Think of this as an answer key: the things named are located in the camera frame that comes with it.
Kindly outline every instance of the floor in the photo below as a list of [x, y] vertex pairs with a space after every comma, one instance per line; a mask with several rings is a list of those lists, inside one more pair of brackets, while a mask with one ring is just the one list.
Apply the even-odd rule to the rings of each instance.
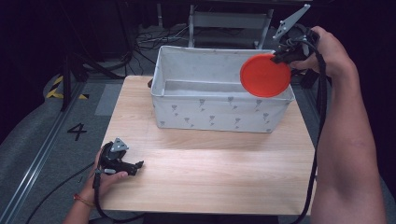
[[[139, 52], [126, 66], [114, 70], [119, 76], [152, 76], [158, 47], [172, 45], [187, 47], [187, 28], [180, 24], [170, 32], [161, 27], [141, 29], [137, 38]], [[246, 30], [202, 30], [196, 33], [196, 48], [252, 49], [255, 33]], [[233, 38], [224, 43], [218, 40]], [[276, 45], [270, 40], [265, 49]], [[106, 62], [110, 66], [118, 62]], [[46, 97], [58, 74], [43, 90]], [[315, 112], [315, 87], [303, 90], [295, 77], [292, 87], [302, 110], [308, 131], [315, 142], [318, 132], [318, 114]], [[61, 223], [87, 177], [87, 167], [103, 144], [103, 137], [111, 119], [122, 80], [91, 73], [86, 83], [73, 82], [73, 101], [60, 112], [62, 99], [46, 98], [46, 102], [22, 120], [0, 146], [0, 223]], [[88, 99], [79, 99], [84, 94]], [[396, 223], [394, 200], [384, 185], [389, 223]], [[137, 216], [133, 212], [108, 212], [117, 218]], [[99, 217], [92, 212], [92, 218]], [[291, 223], [295, 216], [278, 217], [279, 223]], [[309, 223], [307, 217], [302, 223]]]

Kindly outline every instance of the number 4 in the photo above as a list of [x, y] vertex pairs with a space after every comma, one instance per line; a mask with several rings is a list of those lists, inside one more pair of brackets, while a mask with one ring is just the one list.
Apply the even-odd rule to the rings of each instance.
[[84, 124], [80, 123], [80, 124], [74, 126], [73, 128], [69, 129], [67, 132], [68, 133], [76, 133], [77, 135], [76, 135], [75, 141], [78, 141], [79, 135], [87, 132], [85, 130], [82, 130], [83, 127], [84, 127]]

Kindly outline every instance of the wooden surface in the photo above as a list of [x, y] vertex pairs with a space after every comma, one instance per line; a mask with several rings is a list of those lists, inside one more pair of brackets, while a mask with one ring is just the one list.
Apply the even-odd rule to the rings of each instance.
[[128, 146], [124, 161], [145, 161], [115, 185], [104, 209], [218, 214], [298, 215], [314, 156], [296, 102], [273, 133], [159, 129], [151, 77], [127, 77], [104, 144]]

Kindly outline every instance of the forearm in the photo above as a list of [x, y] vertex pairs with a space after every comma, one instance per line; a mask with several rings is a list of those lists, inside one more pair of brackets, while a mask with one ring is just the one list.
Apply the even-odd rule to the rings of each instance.
[[355, 65], [337, 72], [332, 76], [332, 104], [318, 143], [318, 181], [356, 190], [375, 184], [363, 183], [378, 176], [375, 142]]

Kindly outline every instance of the storage bin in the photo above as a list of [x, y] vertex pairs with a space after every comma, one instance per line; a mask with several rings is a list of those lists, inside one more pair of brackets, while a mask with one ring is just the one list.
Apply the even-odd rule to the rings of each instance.
[[271, 98], [248, 93], [240, 69], [257, 49], [160, 48], [151, 85], [159, 128], [270, 133], [295, 97], [288, 86]]

